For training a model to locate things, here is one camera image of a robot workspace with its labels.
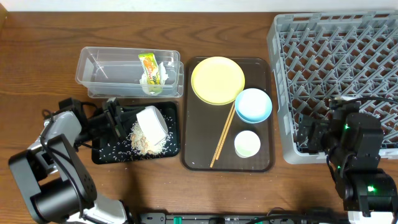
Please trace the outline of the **light blue bowl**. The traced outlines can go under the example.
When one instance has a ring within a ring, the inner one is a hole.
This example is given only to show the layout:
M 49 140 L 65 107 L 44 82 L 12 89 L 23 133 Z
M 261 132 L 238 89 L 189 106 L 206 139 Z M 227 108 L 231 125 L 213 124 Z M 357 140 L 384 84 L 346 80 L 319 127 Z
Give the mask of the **light blue bowl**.
M 261 123 L 271 115 L 272 101 L 265 91 L 248 88 L 236 97 L 235 110 L 238 117 L 245 123 Z

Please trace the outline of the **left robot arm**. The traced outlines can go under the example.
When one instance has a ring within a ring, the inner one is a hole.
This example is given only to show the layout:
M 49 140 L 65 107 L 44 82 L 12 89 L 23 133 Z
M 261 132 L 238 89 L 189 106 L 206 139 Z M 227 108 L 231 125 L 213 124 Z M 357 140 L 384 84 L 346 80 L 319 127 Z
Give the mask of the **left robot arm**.
M 112 134 L 122 140 L 126 123 L 142 111 L 123 107 L 111 98 L 92 117 L 84 101 L 67 98 L 56 112 L 42 110 L 44 129 L 25 151 L 10 157 L 8 166 L 25 205 L 37 223 L 140 223 L 141 218 L 121 200 L 97 192 L 78 157 L 89 141 Z

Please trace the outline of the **yellow plate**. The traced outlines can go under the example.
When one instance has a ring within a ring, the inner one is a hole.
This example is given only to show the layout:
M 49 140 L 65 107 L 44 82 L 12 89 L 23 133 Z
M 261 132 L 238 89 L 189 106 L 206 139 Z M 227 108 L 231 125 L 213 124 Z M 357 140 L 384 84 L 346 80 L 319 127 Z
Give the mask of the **yellow plate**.
M 196 96 L 211 105 L 226 105 L 236 99 L 245 86 L 242 68 L 226 57 L 209 57 L 195 66 L 191 86 Z

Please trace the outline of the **white napkin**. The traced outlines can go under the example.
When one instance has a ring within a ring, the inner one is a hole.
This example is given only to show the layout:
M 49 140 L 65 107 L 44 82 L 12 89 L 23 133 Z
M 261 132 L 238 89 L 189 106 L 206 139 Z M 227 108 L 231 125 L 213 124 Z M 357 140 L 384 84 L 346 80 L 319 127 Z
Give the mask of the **white napkin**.
M 164 85 L 169 76 L 166 73 L 166 69 L 164 67 L 163 62 L 159 64 L 159 70 L 160 70 L 160 84 Z M 142 74 L 139 83 L 141 84 L 143 92 L 149 96 L 157 96 L 162 92 L 162 87 L 149 87 L 149 85 L 147 84 L 147 77 L 145 73 Z

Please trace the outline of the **wooden chopstick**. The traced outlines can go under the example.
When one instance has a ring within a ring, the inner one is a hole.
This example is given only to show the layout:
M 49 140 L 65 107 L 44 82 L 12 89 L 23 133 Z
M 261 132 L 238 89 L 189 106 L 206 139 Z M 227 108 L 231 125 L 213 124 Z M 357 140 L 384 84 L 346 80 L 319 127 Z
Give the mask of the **wooden chopstick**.
M 233 117 L 234 117 L 234 113 L 235 113 L 235 102 L 233 102 L 233 104 L 231 106 L 231 109 L 229 111 L 228 117 L 226 119 L 226 122 L 224 124 L 224 127 L 223 127 L 223 130 L 221 132 L 221 136 L 220 136 L 220 139 L 218 141 L 215 153 L 214 153 L 213 158 L 212 158 L 211 163 L 210 163 L 210 168 L 212 168 L 214 166 L 215 161 L 218 160 L 218 158 L 219 158 L 219 156 L 221 154 L 221 151 L 222 151 L 222 148 L 223 148 L 223 144 L 225 142 L 226 136 L 228 135 L 229 127 L 231 126 L 231 122 L 232 122 Z
M 233 105 L 233 107 L 231 108 L 231 112 L 230 112 L 230 114 L 229 114 L 229 116 L 228 116 L 228 120 L 227 120 L 227 122 L 226 122 L 226 125 L 225 125 L 225 127 L 224 127 L 223 134 L 221 135 L 221 142 L 220 142 L 220 145 L 219 145 L 219 147 L 218 147 L 218 152 L 217 152 L 217 154 L 216 154 L 216 160 L 218 160 L 219 157 L 220 157 L 222 148 L 223 148 L 223 146 L 224 146 L 224 142 L 226 141 L 226 137 L 227 137 L 227 135 L 228 135 L 229 128 L 230 128 L 231 123 L 232 123 L 233 118 L 234 118 L 235 111 L 236 111 L 236 110 L 235 110 L 235 107 L 234 107 L 234 105 Z

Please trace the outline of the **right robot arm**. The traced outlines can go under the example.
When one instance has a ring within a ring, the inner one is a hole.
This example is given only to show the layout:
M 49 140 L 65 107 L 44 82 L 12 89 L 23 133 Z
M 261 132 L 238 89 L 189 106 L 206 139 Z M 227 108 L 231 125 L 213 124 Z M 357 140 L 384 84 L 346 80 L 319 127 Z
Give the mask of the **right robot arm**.
M 297 141 L 323 151 L 350 223 L 397 223 L 397 186 L 378 167 L 384 133 L 381 122 L 360 112 L 357 101 L 333 101 L 332 117 L 299 118 Z

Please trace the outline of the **yellow green snack wrapper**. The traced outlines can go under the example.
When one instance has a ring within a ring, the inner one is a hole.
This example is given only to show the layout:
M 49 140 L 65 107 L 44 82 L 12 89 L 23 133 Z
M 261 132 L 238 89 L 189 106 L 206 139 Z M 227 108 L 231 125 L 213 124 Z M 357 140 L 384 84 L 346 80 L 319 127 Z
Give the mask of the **yellow green snack wrapper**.
M 139 80 L 143 90 L 148 95 L 158 95 L 162 92 L 160 70 L 153 53 L 139 54 L 143 74 Z

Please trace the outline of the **white green cup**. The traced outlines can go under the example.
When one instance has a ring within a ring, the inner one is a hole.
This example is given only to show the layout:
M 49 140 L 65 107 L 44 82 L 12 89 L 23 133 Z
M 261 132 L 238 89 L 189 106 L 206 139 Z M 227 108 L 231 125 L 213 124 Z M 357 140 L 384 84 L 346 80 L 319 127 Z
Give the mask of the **white green cup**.
M 256 155 L 261 147 L 259 136 L 253 131 L 241 131 L 234 139 L 234 148 L 240 158 Z

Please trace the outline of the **white rice bowl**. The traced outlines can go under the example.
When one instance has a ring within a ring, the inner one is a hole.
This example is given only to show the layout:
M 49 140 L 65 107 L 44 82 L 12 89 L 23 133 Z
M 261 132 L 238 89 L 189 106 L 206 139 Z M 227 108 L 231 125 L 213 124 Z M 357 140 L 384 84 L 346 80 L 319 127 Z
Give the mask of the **white rice bowl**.
M 155 106 L 146 106 L 136 117 L 144 136 L 152 145 L 157 145 L 167 137 L 165 119 Z

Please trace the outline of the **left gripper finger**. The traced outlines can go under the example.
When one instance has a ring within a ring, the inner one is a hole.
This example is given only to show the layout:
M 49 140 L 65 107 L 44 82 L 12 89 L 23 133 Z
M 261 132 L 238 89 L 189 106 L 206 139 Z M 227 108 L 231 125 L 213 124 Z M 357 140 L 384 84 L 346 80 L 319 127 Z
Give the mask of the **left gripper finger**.
M 124 123 L 122 124 L 121 138 L 129 139 L 133 134 L 140 130 L 139 123 Z
M 136 114 L 143 111 L 145 106 L 117 106 L 116 119 L 120 122 L 125 122 L 129 119 L 136 118 Z

